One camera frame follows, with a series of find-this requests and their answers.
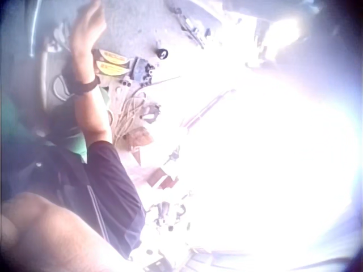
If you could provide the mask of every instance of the black wristband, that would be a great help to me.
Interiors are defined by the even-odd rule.
[[[98,76],[95,77],[95,79],[87,84],[83,84],[81,82],[75,82],[73,86],[73,93],[75,95],[83,95],[86,92],[92,91],[96,86],[100,84],[100,78]]]

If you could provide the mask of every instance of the hand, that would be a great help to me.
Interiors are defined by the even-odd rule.
[[[100,0],[92,0],[83,8],[75,21],[71,34],[73,56],[87,55],[106,29],[104,10]]]
[[[92,47],[106,29],[100,0],[93,0],[79,13],[71,34],[70,47],[76,80],[90,83],[95,79]]]

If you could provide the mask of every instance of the sleeve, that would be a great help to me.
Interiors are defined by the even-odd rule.
[[[86,172],[98,199],[109,241],[124,258],[140,245],[145,210],[115,147],[93,143],[87,152]]]

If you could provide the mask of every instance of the black watch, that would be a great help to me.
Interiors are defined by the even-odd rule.
[[[95,79],[87,84],[83,84],[81,82],[74,82],[74,86],[72,88],[73,93],[75,95],[83,95],[86,92],[92,91],[98,84],[100,84],[100,78],[98,76],[95,77]]]

